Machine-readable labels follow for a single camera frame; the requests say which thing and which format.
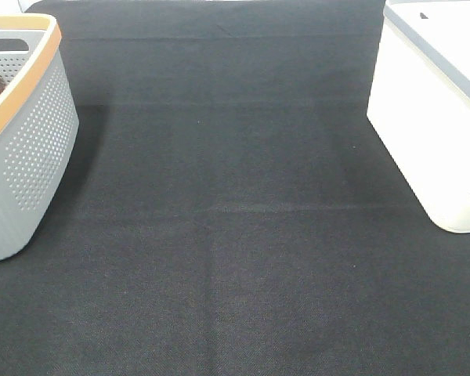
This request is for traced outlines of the black table cloth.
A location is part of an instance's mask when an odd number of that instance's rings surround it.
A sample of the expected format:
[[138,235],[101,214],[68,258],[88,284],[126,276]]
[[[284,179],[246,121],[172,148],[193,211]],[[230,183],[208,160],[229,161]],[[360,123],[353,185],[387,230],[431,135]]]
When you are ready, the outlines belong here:
[[0,375],[470,375],[470,234],[367,120],[381,1],[42,1],[79,128],[0,262]]

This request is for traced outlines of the grey perforated laundry basket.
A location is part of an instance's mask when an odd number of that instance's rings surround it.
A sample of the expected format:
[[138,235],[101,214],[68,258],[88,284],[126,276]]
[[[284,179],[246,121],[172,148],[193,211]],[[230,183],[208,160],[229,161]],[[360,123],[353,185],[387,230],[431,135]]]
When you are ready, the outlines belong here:
[[70,160],[79,120],[56,19],[0,15],[0,39],[27,46],[0,51],[1,261],[21,251],[38,228]]

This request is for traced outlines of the white basket with grey rim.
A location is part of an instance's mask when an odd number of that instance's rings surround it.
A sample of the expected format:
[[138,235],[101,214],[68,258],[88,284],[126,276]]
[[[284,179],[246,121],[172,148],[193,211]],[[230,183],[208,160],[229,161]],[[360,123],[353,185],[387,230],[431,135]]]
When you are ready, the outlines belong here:
[[470,233],[470,1],[388,1],[367,117],[428,217]]

